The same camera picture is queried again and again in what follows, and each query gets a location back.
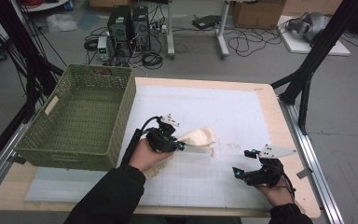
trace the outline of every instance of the white object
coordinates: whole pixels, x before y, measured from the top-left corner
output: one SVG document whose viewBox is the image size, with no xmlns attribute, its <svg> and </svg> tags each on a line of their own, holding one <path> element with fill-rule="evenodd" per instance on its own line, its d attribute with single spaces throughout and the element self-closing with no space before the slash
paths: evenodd
<svg viewBox="0 0 358 224">
<path fill-rule="evenodd" d="M 166 124 L 171 124 L 172 126 L 175 126 L 175 127 L 179 127 L 179 125 L 180 125 L 180 123 L 176 122 L 176 120 L 171 117 L 171 114 L 164 116 L 161 119 L 161 122 L 166 123 Z"/>
<path fill-rule="evenodd" d="M 296 153 L 297 150 L 295 149 L 276 147 L 273 145 L 266 144 L 260 151 L 260 154 L 258 154 L 258 157 L 262 159 L 278 159 L 280 157 L 290 156 Z"/>
<path fill-rule="evenodd" d="M 110 59 L 109 48 L 107 47 L 107 37 L 100 36 L 98 37 L 98 53 L 100 55 L 100 59 L 103 62 L 107 62 Z"/>
<path fill-rule="evenodd" d="M 278 27 L 280 27 L 283 23 L 293 19 L 290 16 L 281 16 L 278 21 Z M 295 31 L 286 32 L 285 25 L 282 29 L 280 29 L 282 39 L 289 52 L 291 53 L 309 53 L 311 50 L 310 43 L 307 42 L 303 36 L 298 35 Z M 336 56 L 349 56 L 351 53 L 341 44 L 341 42 L 337 41 L 336 45 L 330 50 L 328 55 L 336 55 Z"/>
<path fill-rule="evenodd" d="M 227 44 L 225 38 L 223 37 L 223 32 L 225 31 L 226 19 L 229 9 L 229 1 L 225 1 L 222 12 L 222 21 L 220 23 L 220 29 L 216 29 L 216 37 L 219 43 L 220 49 L 222 50 L 222 57 L 227 57 L 229 55 Z"/>
<path fill-rule="evenodd" d="M 199 128 L 178 138 L 178 141 L 184 142 L 186 146 L 207 147 L 215 143 L 213 131 L 210 127 Z"/>
<path fill-rule="evenodd" d="M 162 25 L 162 26 L 161 26 L 161 32 L 162 32 L 163 34 L 167 33 L 167 25 Z"/>
<path fill-rule="evenodd" d="M 175 54 L 175 47 L 173 45 L 173 31 L 172 31 L 172 0 L 168 0 L 168 32 L 167 32 L 167 49 L 168 56 L 172 57 Z"/>
<path fill-rule="evenodd" d="M 74 18 L 66 14 L 55 14 L 47 17 L 48 31 L 56 33 L 59 31 L 73 31 L 77 29 L 77 22 Z"/>
</svg>

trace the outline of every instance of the white desk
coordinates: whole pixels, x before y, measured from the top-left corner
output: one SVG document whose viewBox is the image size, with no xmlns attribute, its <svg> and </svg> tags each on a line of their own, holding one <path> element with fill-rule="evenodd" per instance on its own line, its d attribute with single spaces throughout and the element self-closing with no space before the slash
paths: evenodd
<svg viewBox="0 0 358 224">
<path fill-rule="evenodd" d="M 225 41 L 225 38 L 223 37 L 223 32 L 225 31 L 225 25 L 226 25 L 226 19 L 229 9 L 229 2 L 233 1 L 239 1 L 239 0 L 225 0 L 223 4 L 223 10 L 222 10 L 222 19 L 220 22 L 220 29 L 216 30 L 216 37 L 217 41 L 219 43 L 221 52 L 222 52 L 222 58 L 225 58 L 229 55 L 227 44 Z M 173 59 L 175 48 L 173 45 L 173 33 L 172 33 L 172 0 L 168 0 L 168 32 L 167 32 L 167 46 L 168 46 L 168 56 Z"/>
<path fill-rule="evenodd" d="M 253 83 L 231 83 L 215 81 L 197 81 L 161 78 L 136 78 L 137 85 L 208 88 L 217 90 L 254 91 L 257 94 L 263 116 L 268 128 L 270 141 L 281 147 L 295 147 L 292 136 L 277 102 L 275 93 L 270 85 Z M 298 171 L 303 170 L 301 159 L 292 155 L 281 159 L 285 172 L 291 178 L 297 189 L 296 200 L 309 217 L 318 217 L 320 209 L 313 194 L 307 177 L 296 177 Z M 25 195 L 31 186 L 36 167 L 30 163 L 24 165 L 13 164 L 7 176 L 0 185 L 0 210 L 16 211 L 71 211 L 74 203 L 33 203 L 24 201 Z M 267 217 L 269 212 L 256 209 L 235 208 L 205 208 L 205 207 L 174 207 L 174 206 L 141 206 L 136 214 L 160 214 L 183 216 L 234 216 L 234 217 Z"/>
</svg>

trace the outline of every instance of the black sleeve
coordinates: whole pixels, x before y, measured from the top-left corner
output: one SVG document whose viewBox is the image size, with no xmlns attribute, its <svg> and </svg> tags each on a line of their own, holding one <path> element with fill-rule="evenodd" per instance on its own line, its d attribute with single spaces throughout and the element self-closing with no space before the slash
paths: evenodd
<svg viewBox="0 0 358 224">
<path fill-rule="evenodd" d="M 129 223 L 145 176 L 129 165 L 110 170 L 74 207 L 64 224 Z"/>
<path fill-rule="evenodd" d="M 302 214 L 295 203 L 273 207 L 269 213 L 271 214 L 269 224 L 312 224 L 312 220 Z"/>
</svg>

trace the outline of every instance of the concrete floor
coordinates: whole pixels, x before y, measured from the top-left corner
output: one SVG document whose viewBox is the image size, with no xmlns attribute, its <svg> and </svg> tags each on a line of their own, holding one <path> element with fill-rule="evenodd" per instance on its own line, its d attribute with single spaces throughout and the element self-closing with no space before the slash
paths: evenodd
<svg viewBox="0 0 358 224">
<path fill-rule="evenodd" d="M 79 21 L 84 18 L 82 10 L 84 8 L 78 7 L 69 14 Z M 66 12 L 56 8 L 39 15 L 54 13 Z M 173 22 L 187 21 L 182 18 Z M 107 20 L 99 19 L 88 30 L 46 34 L 46 37 L 66 63 L 84 63 L 84 37 L 106 23 Z M 226 40 L 234 36 L 227 35 Z M 168 59 L 166 49 L 163 50 L 162 67 L 146 70 L 149 77 L 272 83 L 296 71 L 306 58 L 305 54 L 289 53 L 281 43 L 267 45 L 246 58 L 230 49 L 230 56 L 221 60 L 211 33 L 178 32 L 174 33 L 174 38 L 177 44 L 174 60 Z M 344 222 L 358 223 L 358 48 L 344 40 L 341 42 L 351 56 L 328 56 L 317 70 L 310 89 L 307 131 Z M 47 54 L 52 63 L 64 68 L 52 50 L 47 49 Z M 145 76 L 139 68 L 135 69 L 135 74 Z M 284 88 L 279 88 L 276 93 L 283 91 Z M 13 63 L 0 61 L 0 133 L 24 102 Z M 0 223 L 63 223 L 66 216 L 67 213 L 0 212 Z M 242 223 L 268 223 L 268 220 L 243 218 Z M 325 214 L 315 218 L 314 223 L 328 223 Z"/>
</svg>

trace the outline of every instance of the human hand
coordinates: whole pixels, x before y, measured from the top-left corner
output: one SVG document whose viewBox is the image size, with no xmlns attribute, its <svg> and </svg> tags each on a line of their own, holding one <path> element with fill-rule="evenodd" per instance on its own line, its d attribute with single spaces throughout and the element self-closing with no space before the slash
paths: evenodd
<svg viewBox="0 0 358 224">
<path fill-rule="evenodd" d="M 282 179 L 280 179 L 278 184 L 272 189 L 270 189 L 268 186 L 262 185 L 255 186 L 255 188 L 260 190 L 260 192 L 266 196 L 272 207 L 293 203 L 292 195 L 290 194 L 289 189 L 286 187 Z"/>
<path fill-rule="evenodd" d="M 130 165 L 143 172 L 159 164 L 161 161 L 168 159 L 172 155 L 173 152 L 154 151 L 150 147 L 147 139 L 143 138 L 139 141 L 138 146 L 136 146 L 131 156 Z"/>
</svg>

